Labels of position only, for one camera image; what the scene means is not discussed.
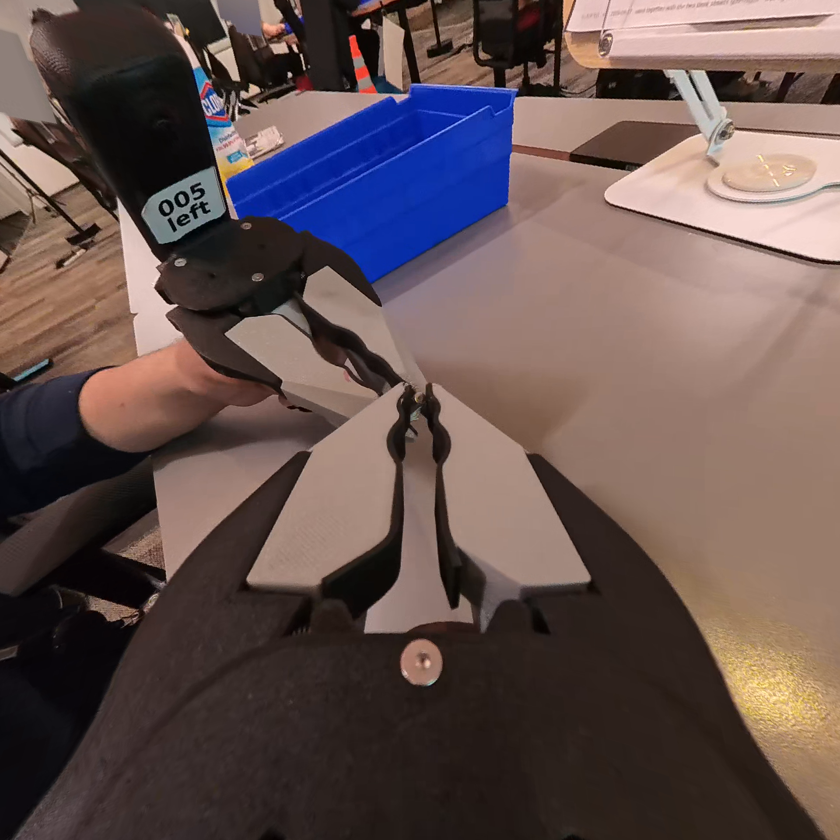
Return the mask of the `printed instruction sheet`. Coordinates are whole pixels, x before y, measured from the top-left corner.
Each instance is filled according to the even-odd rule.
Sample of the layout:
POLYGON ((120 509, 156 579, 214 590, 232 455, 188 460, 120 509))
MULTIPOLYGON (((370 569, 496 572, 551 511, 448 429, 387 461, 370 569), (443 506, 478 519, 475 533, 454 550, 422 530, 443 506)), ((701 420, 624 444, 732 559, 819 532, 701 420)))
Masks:
POLYGON ((576 1, 565 29, 724 24, 838 14, 838 1, 576 1))

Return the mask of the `orange traffic cone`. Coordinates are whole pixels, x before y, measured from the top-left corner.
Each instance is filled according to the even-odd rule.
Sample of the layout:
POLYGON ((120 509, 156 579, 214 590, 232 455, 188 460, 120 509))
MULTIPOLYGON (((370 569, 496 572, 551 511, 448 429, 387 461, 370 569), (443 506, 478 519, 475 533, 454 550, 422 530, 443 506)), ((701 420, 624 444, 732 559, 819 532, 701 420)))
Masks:
POLYGON ((377 93, 375 84, 364 61, 357 38, 354 35, 350 36, 349 44, 357 92, 375 95, 377 93))

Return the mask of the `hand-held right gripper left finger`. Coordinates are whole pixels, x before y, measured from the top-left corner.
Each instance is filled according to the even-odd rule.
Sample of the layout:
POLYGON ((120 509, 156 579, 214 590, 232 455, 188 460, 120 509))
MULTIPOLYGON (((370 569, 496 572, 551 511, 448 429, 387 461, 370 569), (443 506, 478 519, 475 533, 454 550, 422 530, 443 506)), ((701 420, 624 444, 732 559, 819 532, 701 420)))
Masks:
POLYGON ((315 444, 248 573, 250 589, 381 596, 400 571, 405 386, 315 444))

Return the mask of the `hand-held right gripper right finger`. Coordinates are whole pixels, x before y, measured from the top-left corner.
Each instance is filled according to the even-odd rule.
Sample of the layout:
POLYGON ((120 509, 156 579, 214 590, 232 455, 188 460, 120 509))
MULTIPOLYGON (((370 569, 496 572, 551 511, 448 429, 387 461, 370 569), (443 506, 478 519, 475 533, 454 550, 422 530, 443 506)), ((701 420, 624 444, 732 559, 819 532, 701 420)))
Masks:
POLYGON ((427 385, 434 521, 449 604, 498 608, 592 578, 530 454, 441 385, 427 385))

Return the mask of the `person's left forearm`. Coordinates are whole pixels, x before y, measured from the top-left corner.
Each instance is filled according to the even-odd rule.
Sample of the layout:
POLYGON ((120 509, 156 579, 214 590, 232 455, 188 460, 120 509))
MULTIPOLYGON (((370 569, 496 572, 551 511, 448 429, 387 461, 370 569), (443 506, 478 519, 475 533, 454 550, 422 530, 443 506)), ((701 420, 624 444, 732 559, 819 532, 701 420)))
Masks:
POLYGON ((81 478, 193 430, 221 405, 201 389, 188 361, 188 347, 177 343, 2 395, 2 483, 81 478))

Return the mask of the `disinfectant wipes canister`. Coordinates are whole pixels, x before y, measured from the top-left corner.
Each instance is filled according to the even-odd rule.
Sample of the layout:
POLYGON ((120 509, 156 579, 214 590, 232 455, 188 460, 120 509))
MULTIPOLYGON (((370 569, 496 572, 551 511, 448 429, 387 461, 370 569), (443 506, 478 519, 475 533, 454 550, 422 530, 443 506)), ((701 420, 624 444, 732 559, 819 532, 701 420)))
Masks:
POLYGON ((223 185, 232 177, 255 165, 247 151, 246 143, 228 117, 224 101, 216 92, 205 70, 200 65, 193 68, 193 75, 201 99, 206 126, 212 141, 217 168, 223 185))

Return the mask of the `blue plastic bin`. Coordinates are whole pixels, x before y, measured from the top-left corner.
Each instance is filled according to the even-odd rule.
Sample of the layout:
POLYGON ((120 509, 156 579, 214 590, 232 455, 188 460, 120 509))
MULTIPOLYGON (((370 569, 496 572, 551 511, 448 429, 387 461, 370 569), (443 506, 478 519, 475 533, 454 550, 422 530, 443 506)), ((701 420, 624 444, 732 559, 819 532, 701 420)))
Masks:
POLYGON ((414 86, 227 182, 238 217, 338 247, 375 282, 508 204, 508 88, 414 86))

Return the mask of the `person's dark clothing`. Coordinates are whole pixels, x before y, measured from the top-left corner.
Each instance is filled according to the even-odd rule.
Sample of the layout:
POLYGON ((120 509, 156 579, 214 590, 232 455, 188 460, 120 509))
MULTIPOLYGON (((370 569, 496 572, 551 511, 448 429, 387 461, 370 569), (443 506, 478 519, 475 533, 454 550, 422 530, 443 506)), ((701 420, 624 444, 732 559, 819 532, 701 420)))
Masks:
POLYGON ((115 621, 54 587, 1 596, 1 838, 67 765, 159 595, 115 621))

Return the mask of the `white tablet stand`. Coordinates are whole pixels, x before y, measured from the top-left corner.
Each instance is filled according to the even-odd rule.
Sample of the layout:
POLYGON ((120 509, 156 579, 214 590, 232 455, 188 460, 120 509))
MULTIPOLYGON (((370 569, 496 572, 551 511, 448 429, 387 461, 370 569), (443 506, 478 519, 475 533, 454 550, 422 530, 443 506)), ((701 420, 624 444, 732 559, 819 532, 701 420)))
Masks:
POLYGON ((706 73, 714 60, 838 67, 838 10, 748 24, 603 22, 598 51, 618 67, 664 70, 699 130, 609 187, 608 204, 838 265, 838 137, 737 129, 706 73))

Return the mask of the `person's left hand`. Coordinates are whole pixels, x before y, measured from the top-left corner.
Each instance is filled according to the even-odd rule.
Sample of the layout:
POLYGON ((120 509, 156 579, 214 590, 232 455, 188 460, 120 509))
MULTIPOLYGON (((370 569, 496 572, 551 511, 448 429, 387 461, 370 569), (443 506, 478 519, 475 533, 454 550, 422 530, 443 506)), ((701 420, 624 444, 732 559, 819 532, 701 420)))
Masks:
POLYGON ((221 403, 223 406, 240 407, 253 406, 270 397, 276 397, 279 403, 288 410, 310 413, 309 409, 292 404, 282 392, 268 385, 219 373, 209 366, 186 341, 174 343, 170 350, 183 387, 197 396, 221 403))

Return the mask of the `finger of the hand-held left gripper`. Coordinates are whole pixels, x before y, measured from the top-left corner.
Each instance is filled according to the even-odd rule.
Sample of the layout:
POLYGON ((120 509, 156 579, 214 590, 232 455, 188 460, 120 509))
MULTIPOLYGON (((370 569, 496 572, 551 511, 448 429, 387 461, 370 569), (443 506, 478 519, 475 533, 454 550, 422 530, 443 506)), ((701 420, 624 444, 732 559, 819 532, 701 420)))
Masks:
POLYGON ((332 268, 307 278, 296 303, 316 350, 349 378, 376 394, 406 383, 415 391, 427 379, 396 336, 382 305, 368 298, 332 268))
POLYGON ((328 422, 346 422, 392 389, 385 382, 364 385, 348 361, 325 360, 312 337, 279 314, 244 318, 225 337, 280 379, 289 404, 328 422))

